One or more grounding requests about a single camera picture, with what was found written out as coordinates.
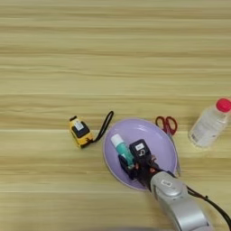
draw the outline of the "purple bowl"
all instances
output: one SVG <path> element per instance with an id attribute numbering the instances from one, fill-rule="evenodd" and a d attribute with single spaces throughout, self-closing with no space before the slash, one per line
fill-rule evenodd
<path id="1" fill-rule="evenodd" d="M 155 124 L 143 119 L 130 118 L 116 123 L 106 134 L 104 141 L 104 158 L 108 169 L 125 185 L 133 189 L 144 189 L 144 186 L 135 180 L 130 180 L 123 171 L 118 160 L 118 153 L 112 145 L 111 137 L 120 134 L 127 146 L 139 139 L 144 139 L 156 162 L 166 171 L 174 173 L 177 167 L 177 153 L 170 137 Z"/>

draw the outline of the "black cord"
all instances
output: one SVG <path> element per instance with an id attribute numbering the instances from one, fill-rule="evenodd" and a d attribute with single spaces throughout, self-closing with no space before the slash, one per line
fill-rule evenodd
<path id="1" fill-rule="evenodd" d="M 196 192 L 195 190 L 193 190 L 189 186 L 187 186 L 187 188 L 188 188 L 188 192 L 191 196 L 193 196 L 195 198 L 199 198 L 199 199 L 204 199 L 208 204 L 210 204 L 212 207 L 214 207 L 220 213 L 220 215 L 224 218 L 224 220 L 227 222 L 229 230 L 231 230 L 231 219 L 230 219 L 229 215 L 225 212 L 225 210 L 223 210 L 219 205 L 217 205 L 215 202 L 210 200 L 208 198 L 208 196 L 201 195 L 200 193 Z"/>
<path id="2" fill-rule="evenodd" d="M 104 123 L 102 124 L 102 126 L 101 126 L 101 128 L 100 128 L 100 131 L 99 131 L 99 133 L 98 133 L 98 135 L 97 135 L 97 138 L 93 141 L 93 143 L 99 141 L 99 140 L 102 138 L 102 136 L 105 134 L 106 129 L 108 128 L 108 126 L 109 126 L 109 124 L 110 124 L 110 122 L 111 122 L 111 120 L 112 120 L 112 118 L 113 118 L 113 115 L 114 115 L 114 111 L 110 111 L 110 112 L 107 114 L 107 116 L 106 116 L 106 118 L 105 118 L 105 121 L 104 121 Z"/>

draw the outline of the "scissors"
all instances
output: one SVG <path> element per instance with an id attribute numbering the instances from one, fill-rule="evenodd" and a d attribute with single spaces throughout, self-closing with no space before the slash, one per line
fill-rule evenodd
<path id="1" fill-rule="evenodd" d="M 166 118 L 163 116 L 157 116 L 155 119 L 155 124 L 159 126 L 163 130 L 163 132 L 165 132 L 171 138 L 175 152 L 177 153 L 177 173 L 180 176 L 179 155 L 176 149 L 176 145 L 172 139 L 172 136 L 177 132 L 178 129 L 177 121 L 171 116 L 167 116 Z"/>

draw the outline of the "teal bottle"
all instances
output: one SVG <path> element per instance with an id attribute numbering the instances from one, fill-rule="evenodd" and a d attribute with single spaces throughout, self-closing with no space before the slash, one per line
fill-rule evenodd
<path id="1" fill-rule="evenodd" d="M 126 160 L 129 168 L 134 167 L 134 157 L 130 150 L 126 146 L 126 143 L 119 134 L 115 134 L 111 137 L 111 142 L 116 148 L 119 155 L 122 155 Z"/>

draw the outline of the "plastic bottle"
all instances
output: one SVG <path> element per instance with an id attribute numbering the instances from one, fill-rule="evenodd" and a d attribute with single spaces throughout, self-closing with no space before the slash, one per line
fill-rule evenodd
<path id="1" fill-rule="evenodd" d="M 189 139 L 199 147 L 209 147 L 228 125 L 231 101 L 220 98 L 215 106 L 205 109 L 189 131 Z"/>
<path id="2" fill-rule="evenodd" d="M 115 134 L 111 137 L 111 142 L 116 148 L 118 154 L 122 155 L 127 160 L 128 167 L 133 167 L 134 157 L 122 137 L 119 134 Z"/>

